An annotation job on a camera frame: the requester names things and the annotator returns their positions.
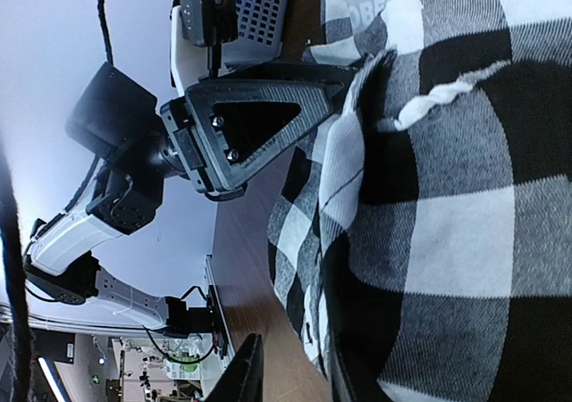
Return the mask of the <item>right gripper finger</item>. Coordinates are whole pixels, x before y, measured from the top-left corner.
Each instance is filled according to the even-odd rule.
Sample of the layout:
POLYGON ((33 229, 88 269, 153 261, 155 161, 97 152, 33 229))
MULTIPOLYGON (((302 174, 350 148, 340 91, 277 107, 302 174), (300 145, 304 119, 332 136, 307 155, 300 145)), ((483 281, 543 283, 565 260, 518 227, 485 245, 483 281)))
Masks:
POLYGON ((262 402, 264 345, 260 334, 249 334, 214 387, 214 402, 262 402))

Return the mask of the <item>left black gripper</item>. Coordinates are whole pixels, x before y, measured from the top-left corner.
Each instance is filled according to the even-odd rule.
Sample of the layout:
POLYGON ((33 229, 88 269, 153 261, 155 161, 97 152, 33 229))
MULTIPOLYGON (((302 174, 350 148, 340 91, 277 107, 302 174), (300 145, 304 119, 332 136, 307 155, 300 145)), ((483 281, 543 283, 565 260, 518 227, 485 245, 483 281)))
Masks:
MULTIPOLYGON (((185 98, 219 189, 235 189, 333 114, 335 86, 262 80, 206 81, 185 98)), ((164 180, 186 176, 169 150, 157 98, 103 63, 65 123, 67 135, 105 161, 122 183, 161 202, 164 180)))

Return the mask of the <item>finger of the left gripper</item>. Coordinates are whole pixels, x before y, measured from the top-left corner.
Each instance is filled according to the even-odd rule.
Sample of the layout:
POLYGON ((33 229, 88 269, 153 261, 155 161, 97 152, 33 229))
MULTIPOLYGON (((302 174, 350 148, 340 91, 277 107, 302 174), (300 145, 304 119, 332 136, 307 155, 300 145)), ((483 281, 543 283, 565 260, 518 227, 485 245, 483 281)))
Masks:
POLYGON ((219 77, 219 80, 286 80, 320 84, 349 84, 358 69, 316 63, 292 63, 275 60, 257 65, 239 67, 219 77))

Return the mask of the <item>black white checkered cloth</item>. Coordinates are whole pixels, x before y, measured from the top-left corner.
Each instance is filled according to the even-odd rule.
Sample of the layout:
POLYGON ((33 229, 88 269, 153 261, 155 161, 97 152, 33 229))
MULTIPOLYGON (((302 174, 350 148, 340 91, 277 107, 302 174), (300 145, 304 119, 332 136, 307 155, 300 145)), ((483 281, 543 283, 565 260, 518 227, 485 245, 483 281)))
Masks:
POLYGON ((356 65, 294 149, 269 271, 309 361, 392 401, 571 398, 571 0, 321 0, 356 65))

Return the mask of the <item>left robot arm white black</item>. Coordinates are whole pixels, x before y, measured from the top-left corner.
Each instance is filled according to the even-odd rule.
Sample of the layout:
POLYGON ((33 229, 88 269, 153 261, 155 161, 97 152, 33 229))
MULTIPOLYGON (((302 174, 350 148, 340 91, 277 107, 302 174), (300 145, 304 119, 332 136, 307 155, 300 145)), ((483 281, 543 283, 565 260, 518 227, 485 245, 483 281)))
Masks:
POLYGON ((211 306, 135 289, 93 249, 152 222, 168 178, 189 180, 214 202, 243 196, 255 175, 341 109, 355 76, 339 65, 260 63, 204 77, 160 105, 102 65, 66 123, 68 135, 95 155, 95 167, 63 214, 37 223, 25 254, 29 281, 59 302, 95 300, 165 337, 213 332, 211 306))

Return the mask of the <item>white plastic laundry basket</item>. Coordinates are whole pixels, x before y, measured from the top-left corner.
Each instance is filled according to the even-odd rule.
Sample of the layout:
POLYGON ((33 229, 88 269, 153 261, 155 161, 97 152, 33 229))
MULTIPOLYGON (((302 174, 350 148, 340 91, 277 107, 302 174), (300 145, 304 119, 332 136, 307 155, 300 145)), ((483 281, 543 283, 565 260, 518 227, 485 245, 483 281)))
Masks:
POLYGON ((238 38, 223 45, 223 62, 246 65, 271 61, 282 52, 282 28, 289 0, 235 0, 238 38))

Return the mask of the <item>front aluminium rail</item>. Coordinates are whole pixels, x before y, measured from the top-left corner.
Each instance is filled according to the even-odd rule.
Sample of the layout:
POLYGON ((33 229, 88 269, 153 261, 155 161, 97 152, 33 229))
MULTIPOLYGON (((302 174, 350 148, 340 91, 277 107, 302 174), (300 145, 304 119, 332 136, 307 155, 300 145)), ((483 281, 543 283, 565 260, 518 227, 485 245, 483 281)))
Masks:
POLYGON ((234 358, 235 349, 231 341, 229 327, 224 316, 223 306, 215 283, 211 254, 206 254, 205 256, 205 288, 208 304, 214 312, 215 351, 220 358, 221 365, 226 368, 234 358))

